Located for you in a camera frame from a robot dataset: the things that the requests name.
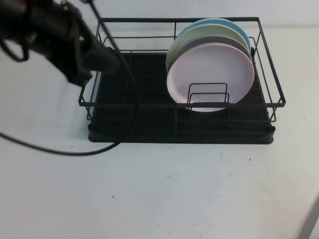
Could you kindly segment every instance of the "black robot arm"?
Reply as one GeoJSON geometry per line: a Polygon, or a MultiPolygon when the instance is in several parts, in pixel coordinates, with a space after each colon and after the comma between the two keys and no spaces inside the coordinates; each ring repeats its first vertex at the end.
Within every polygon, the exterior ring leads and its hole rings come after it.
{"type": "Polygon", "coordinates": [[[78,86],[91,79],[90,71],[113,73],[121,64],[115,51],[94,37],[80,11],[67,1],[0,0],[0,44],[18,62],[28,60],[29,50],[40,53],[78,86]],[[21,45],[22,58],[5,39],[21,45]]]}

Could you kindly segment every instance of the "plate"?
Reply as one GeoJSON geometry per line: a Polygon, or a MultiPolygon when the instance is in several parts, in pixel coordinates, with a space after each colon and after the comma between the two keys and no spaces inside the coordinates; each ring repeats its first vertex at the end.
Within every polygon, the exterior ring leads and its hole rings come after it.
{"type": "Polygon", "coordinates": [[[203,25],[203,24],[209,24],[209,23],[221,24],[224,26],[228,26],[228,27],[232,28],[233,30],[237,31],[245,39],[245,41],[248,45],[248,48],[249,48],[248,49],[249,53],[250,53],[250,51],[251,51],[250,40],[249,40],[249,37],[247,36],[246,32],[240,26],[236,25],[235,23],[233,23],[229,20],[223,19],[223,18],[206,18],[206,19],[196,21],[193,24],[189,25],[188,27],[184,28],[184,30],[181,31],[181,33],[177,36],[177,38],[196,26],[203,25]]]}
{"type": "Polygon", "coordinates": [[[247,50],[248,45],[245,39],[235,30],[220,24],[208,24],[208,25],[201,25],[196,26],[189,31],[185,32],[182,36],[177,38],[173,44],[170,46],[167,56],[166,56],[166,69],[168,69],[169,63],[174,56],[174,54],[181,49],[184,45],[188,44],[189,42],[200,39],[202,37],[207,36],[224,36],[228,38],[232,38],[241,44],[243,44],[247,50]]]}
{"type": "MultiPolygon", "coordinates": [[[[254,76],[253,64],[245,53],[224,43],[205,43],[174,62],[167,75],[167,89],[177,103],[226,102],[228,98],[237,103],[249,92],[254,76]]],[[[222,108],[192,110],[214,112],[222,108]]]]}
{"type": "Polygon", "coordinates": [[[243,46],[240,42],[233,40],[231,38],[228,37],[224,37],[224,36],[207,36],[207,37],[202,37],[196,40],[193,40],[189,43],[187,43],[186,45],[184,45],[182,48],[180,48],[171,58],[170,62],[169,62],[169,66],[168,66],[168,71],[171,68],[171,66],[173,65],[173,63],[186,51],[188,51],[189,49],[201,45],[201,44],[205,44],[205,43],[210,43],[210,42],[219,42],[219,43],[224,43],[224,44],[228,44],[231,45],[235,48],[237,48],[238,50],[241,50],[242,52],[244,52],[246,54],[246,56],[249,57],[249,59],[252,61],[251,55],[249,54],[248,50],[246,49],[245,46],[243,46]]]}

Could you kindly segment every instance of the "black drip tray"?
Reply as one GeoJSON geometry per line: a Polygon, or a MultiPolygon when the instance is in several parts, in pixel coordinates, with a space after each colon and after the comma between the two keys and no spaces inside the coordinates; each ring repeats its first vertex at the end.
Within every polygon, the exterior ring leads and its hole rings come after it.
{"type": "MultiPolygon", "coordinates": [[[[125,54],[136,78],[140,94],[140,111],[133,133],[126,142],[146,143],[235,143],[269,144],[275,127],[269,121],[266,108],[224,109],[199,113],[175,108],[166,87],[166,54],[125,54]]],[[[89,139],[94,142],[114,142],[125,134],[134,118],[134,88],[125,70],[103,75],[97,103],[89,125],[89,139]]],[[[241,103],[264,102],[256,75],[250,92],[241,103]]]]}

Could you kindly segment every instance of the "white wall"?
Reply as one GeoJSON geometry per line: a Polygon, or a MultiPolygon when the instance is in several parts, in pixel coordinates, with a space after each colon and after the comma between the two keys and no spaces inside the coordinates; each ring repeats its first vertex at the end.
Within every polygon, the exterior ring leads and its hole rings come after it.
{"type": "MultiPolygon", "coordinates": [[[[70,0],[90,27],[96,20],[88,6],[70,0]]],[[[319,25],[318,0],[95,0],[103,17],[258,16],[264,26],[319,25]]]]}

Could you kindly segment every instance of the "wire rack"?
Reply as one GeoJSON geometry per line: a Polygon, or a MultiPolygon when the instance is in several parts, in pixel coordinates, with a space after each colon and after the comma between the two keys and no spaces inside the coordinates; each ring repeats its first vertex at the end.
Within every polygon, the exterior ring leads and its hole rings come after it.
{"type": "MultiPolygon", "coordinates": [[[[172,34],[156,36],[115,36],[114,39],[176,39],[178,25],[201,18],[104,18],[108,23],[163,23],[172,34]]],[[[249,22],[258,26],[256,37],[250,36],[255,79],[249,93],[238,103],[229,102],[226,83],[193,83],[188,88],[187,102],[174,102],[166,87],[167,49],[121,49],[136,78],[140,92],[140,113],[134,132],[127,142],[157,143],[249,143],[273,142],[276,110],[286,100],[272,61],[265,35],[257,17],[229,17],[233,22],[249,22]],[[266,59],[267,70],[262,63],[266,59]],[[211,92],[196,92],[196,85],[206,85],[211,92]],[[196,95],[219,95],[218,102],[192,103],[196,95]],[[212,113],[195,112],[194,108],[222,108],[212,113]]],[[[103,43],[100,25],[96,37],[103,43]]],[[[87,110],[89,139],[113,142],[128,130],[134,116],[134,89],[123,70],[113,75],[97,73],[90,100],[84,99],[82,88],[79,105],[87,110]]]]}

